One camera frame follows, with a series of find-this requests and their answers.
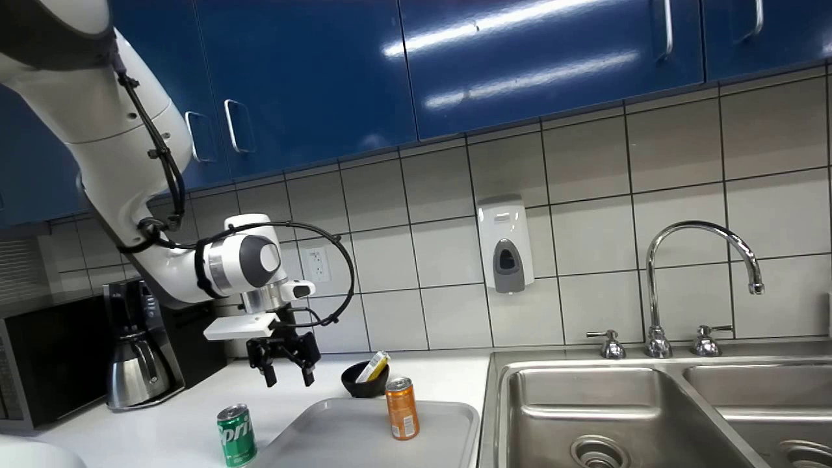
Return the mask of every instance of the coffee maker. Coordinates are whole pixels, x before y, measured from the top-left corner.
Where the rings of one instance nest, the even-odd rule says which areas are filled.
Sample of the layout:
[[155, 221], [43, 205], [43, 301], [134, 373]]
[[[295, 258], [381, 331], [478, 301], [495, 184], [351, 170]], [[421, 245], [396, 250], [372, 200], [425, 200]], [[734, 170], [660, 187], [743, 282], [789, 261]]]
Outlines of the coffee maker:
[[142, 282], [109, 284], [104, 304], [117, 334], [108, 378], [109, 412], [123, 414], [168, 401], [181, 386], [148, 331], [148, 317], [158, 315], [151, 293]]
[[114, 414], [158, 405], [226, 366], [225, 345], [203, 338], [216, 317], [212, 301], [164, 309], [134, 279], [109, 284], [104, 304], [117, 335], [108, 380], [108, 405]]

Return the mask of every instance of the soap dispenser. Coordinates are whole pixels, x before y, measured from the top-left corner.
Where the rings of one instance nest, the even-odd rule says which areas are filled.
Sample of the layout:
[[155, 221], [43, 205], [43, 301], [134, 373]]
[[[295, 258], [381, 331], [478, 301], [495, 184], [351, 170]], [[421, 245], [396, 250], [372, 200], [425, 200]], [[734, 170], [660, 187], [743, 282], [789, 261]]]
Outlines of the soap dispenser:
[[481, 254], [486, 287], [502, 293], [534, 284], [529, 224], [522, 200], [495, 200], [478, 205]]

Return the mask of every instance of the electrical outlet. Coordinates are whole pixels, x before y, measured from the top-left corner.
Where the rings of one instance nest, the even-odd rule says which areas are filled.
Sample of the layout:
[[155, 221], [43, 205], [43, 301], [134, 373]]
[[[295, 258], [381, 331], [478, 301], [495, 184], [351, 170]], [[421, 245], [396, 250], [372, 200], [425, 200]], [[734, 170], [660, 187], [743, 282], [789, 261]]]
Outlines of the electrical outlet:
[[329, 284], [330, 282], [330, 261], [325, 247], [311, 247], [303, 250], [304, 275], [313, 284]]

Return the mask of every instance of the stainless steel sink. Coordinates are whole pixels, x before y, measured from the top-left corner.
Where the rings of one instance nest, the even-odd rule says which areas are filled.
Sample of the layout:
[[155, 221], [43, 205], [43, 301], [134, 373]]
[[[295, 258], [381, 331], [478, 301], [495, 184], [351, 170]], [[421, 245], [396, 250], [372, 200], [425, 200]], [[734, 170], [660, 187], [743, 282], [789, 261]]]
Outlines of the stainless steel sink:
[[832, 344], [491, 357], [478, 468], [616, 465], [832, 468]]
[[684, 375], [771, 465], [832, 465], [831, 365], [720, 365]]
[[508, 378], [508, 465], [753, 465], [712, 419], [650, 366], [517, 369]]

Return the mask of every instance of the sink drain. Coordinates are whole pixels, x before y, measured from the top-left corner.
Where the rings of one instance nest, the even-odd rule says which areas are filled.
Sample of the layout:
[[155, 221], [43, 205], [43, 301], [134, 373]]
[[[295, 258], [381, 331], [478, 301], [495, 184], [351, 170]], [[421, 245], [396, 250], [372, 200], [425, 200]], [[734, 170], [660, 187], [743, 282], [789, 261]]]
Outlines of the sink drain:
[[832, 468], [832, 448], [811, 439], [786, 439], [786, 461], [793, 468]]
[[580, 468], [628, 468], [628, 453], [612, 438], [582, 434], [573, 442], [573, 458]]

